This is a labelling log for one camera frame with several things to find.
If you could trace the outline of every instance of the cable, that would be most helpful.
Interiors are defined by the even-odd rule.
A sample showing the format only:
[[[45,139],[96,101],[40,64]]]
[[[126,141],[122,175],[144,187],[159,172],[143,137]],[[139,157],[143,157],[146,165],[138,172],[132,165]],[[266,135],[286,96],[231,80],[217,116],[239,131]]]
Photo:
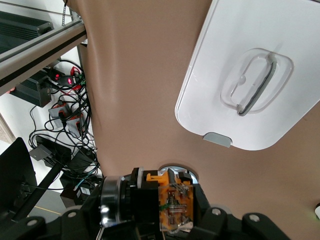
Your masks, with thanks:
[[[35,189],[43,189],[43,190],[66,190],[66,189],[72,189],[73,187],[66,187],[66,188],[45,188],[45,187],[38,187],[38,186],[32,186],[29,184],[26,184],[25,186],[29,186]]]
[[[61,172],[58,173],[58,175],[55,177],[55,179],[52,182],[54,182],[55,180],[57,180],[60,177],[60,173]]]
[[[29,145],[34,149],[37,147],[37,142],[35,139],[37,136],[41,136],[47,139],[51,139],[55,143],[54,157],[46,157],[44,161],[48,162],[51,165],[61,164],[62,172],[72,180],[79,180],[76,187],[80,186],[82,183],[86,182],[92,185],[91,183],[96,183],[96,175],[99,172],[100,164],[97,160],[96,146],[94,142],[94,136],[89,132],[89,126],[91,123],[91,105],[88,97],[88,92],[85,84],[85,73],[84,70],[75,62],[63,59],[60,62],[71,63],[76,66],[82,73],[79,74],[80,77],[80,87],[78,89],[73,89],[73,87],[60,87],[57,86],[54,82],[50,81],[51,85],[57,89],[57,91],[52,92],[52,94],[58,94],[61,92],[57,101],[63,101],[68,104],[71,109],[71,114],[68,117],[57,117],[53,118],[52,116],[48,117],[48,121],[44,123],[43,129],[37,129],[35,117],[33,115],[33,107],[30,111],[30,117],[32,118],[34,124],[34,130],[29,135]],[[58,105],[58,102],[52,105],[52,108]],[[74,137],[73,134],[68,129],[68,121],[74,118],[79,119],[79,137]],[[57,129],[52,121],[60,119],[62,122],[62,128]],[[64,134],[68,141],[60,140],[61,135]],[[83,148],[90,152],[90,155],[93,156],[93,161],[85,166],[78,168],[70,168],[68,164],[64,164],[64,159],[67,157],[66,152],[59,152],[57,149],[57,144],[66,146],[71,148],[71,156],[75,155],[76,150],[81,154],[86,154],[83,152]],[[64,188],[57,188],[53,190],[63,190]]]

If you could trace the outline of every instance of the metal ring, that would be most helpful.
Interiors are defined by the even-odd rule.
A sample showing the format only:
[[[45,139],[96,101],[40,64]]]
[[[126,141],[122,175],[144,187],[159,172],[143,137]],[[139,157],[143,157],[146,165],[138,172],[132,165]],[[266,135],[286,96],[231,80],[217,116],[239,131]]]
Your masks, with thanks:
[[[142,187],[143,173],[144,173],[144,167],[141,166],[138,169],[138,176],[137,176],[137,179],[136,179],[136,186],[138,187],[138,189],[140,189]]]
[[[171,169],[176,173],[178,173],[178,172],[189,173],[191,175],[193,184],[197,184],[199,182],[197,175],[195,173],[193,173],[192,170],[189,170],[189,169],[182,167],[182,166],[177,166],[177,165],[164,166],[164,167],[159,168],[159,171],[164,172],[164,171],[167,171],[168,169]]]
[[[101,191],[101,224],[108,228],[121,223],[120,187],[123,176],[108,176],[104,179]]]

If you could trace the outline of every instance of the plastic handle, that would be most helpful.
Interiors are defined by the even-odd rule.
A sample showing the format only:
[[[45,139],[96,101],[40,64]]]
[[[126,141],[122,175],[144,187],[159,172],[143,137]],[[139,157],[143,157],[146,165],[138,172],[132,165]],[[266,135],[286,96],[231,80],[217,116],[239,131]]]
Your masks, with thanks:
[[[250,111],[250,109],[255,105],[258,101],[264,90],[266,89],[267,85],[269,84],[270,80],[274,76],[276,69],[277,69],[277,59],[273,53],[270,53],[267,56],[267,60],[270,63],[271,67],[268,74],[263,79],[261,85],[257,88],[254,95],[251,97],[248,104],[243,108],[241,104],[236,106],[236,110],[239,116],[244,117]]]

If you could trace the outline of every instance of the beige surface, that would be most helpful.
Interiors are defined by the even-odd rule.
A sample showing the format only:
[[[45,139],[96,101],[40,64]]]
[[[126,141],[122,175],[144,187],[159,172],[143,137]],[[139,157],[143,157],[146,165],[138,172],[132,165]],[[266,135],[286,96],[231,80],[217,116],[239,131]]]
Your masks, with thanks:
[[[15,135],[12,133],[10,127],[0,113],[0,141],[12,144],[15,140]]]
[[[320,105],[277,144],[225,148],[182,128],[175,104],[210,0],[71,0],[84,19],[82,51],[98,159],[105,175],[177,163],[194,169],[211,203],[236,217],[268,215],[293,239],[319,239]]]

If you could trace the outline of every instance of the white plastic lid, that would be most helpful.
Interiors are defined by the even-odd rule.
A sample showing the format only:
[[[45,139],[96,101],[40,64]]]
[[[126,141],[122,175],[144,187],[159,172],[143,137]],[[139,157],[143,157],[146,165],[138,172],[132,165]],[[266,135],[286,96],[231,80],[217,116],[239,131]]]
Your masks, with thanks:
[[[216,0],[195,46],[175,115],[225,146],[275,144],[320,100],[320,3]]]

